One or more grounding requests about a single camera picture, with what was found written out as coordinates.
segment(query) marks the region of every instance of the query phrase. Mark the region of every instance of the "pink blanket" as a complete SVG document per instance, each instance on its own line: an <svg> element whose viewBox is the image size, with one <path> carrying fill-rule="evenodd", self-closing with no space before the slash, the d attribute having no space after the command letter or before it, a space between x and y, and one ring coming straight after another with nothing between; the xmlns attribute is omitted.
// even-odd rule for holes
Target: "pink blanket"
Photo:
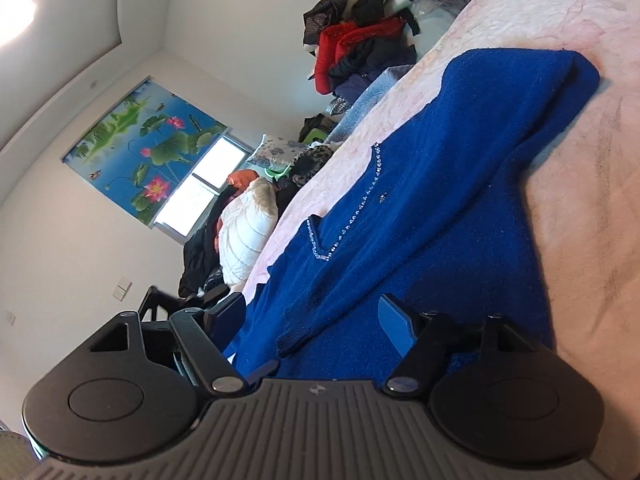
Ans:
<svg viewBox="0 0 640 480"><path fill-rule="evenodd" d="M614 478L632 478L640 471L639 45L640 0L472 0L298 193L244 288L247 300L300 223L324 216L362 174L370 145L436 96L453 57L498 46L577 50L600 71L600 89L538 157L526 197L558 352L606 402L593 459Z"/></svg>

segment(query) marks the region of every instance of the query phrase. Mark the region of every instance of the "rhinestone trim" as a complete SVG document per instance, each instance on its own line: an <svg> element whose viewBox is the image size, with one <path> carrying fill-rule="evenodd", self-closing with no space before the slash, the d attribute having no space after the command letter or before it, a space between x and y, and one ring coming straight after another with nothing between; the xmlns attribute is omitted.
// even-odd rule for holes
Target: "rhinestone trim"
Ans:
<svg viewBox="0 0 640 480"><path fill-rule="evenodd" d="M329 252L327 254L321 254L318 252L318 244L316 243L314 230L311 227L311 219L310 218L306 219L306 228L309 231L309 240L311 241L311 250L313 251L313 254L316 260L324 260L328 262L331 259L331 257L335 253L335 250L338 248L338 245L342 241L342 238L344 237L345 234L347 234L347 232L349 231L349 228L356 221L356 219L358 218L358 215L360 214L360 211L362 211L365 204L367 203L367 200L369 199L369 195L371 194L371 191L373 190L374 187L376 187L376 184L378 183L378 179L380 177L380 173L382 172L382 159L380 157L380 145L377 142L373 145L373 151L376 155L376 173L373 177L373 181L369 186L369 189L367 189L366 193L362 197L362 201L360 202L358 209L349 219L349 223L345 225L342 231L340 232L340 236L338 236L338 241L332 245L331 249L329 249Z"/></svg>

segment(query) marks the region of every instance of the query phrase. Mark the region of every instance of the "white quilted comforter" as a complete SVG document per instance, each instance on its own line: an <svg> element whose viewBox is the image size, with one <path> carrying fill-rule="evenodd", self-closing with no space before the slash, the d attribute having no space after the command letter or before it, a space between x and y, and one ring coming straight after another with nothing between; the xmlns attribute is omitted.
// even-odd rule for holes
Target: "white quilted comforter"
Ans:
<svg viewBox="0 0 640 480"><path fill-rule="evenodd" d="M244 294L251 300L266 282L300 223L324 216L353 185L370 145L436 96L453 57L499 46L577 50L602 76L596 96L536 161L526 198L558 352L606 402L593 459L627 480L640 470L640 0L472 0L298 193Z"/></svg>

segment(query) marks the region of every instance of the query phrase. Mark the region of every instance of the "ceiling light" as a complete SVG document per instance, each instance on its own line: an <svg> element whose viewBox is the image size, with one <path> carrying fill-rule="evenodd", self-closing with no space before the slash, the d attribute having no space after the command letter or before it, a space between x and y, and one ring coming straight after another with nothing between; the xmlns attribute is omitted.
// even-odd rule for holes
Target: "ceiling light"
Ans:
<svg viewBox="0 0 640 480"><path fill-rule="evenodd" d="M0 45L18 36L33 21L33 0L0 0Z"/></svg>

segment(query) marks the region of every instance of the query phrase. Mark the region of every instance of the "pile of clothes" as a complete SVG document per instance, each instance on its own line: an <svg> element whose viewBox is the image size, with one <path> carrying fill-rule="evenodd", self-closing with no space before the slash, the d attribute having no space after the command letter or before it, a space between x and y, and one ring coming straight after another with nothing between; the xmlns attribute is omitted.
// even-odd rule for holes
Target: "pile of clothes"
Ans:
<svg viewBox="0 0 640 480"><path fill-rule="evenodd" d="M347 111L387 68L416 63L407 38L420 34L413 1L320 0L303 15L303 46L316 56L310 78L318 93L335 96L327 113ZM459 1L461 9L469 0Z"/></svg>

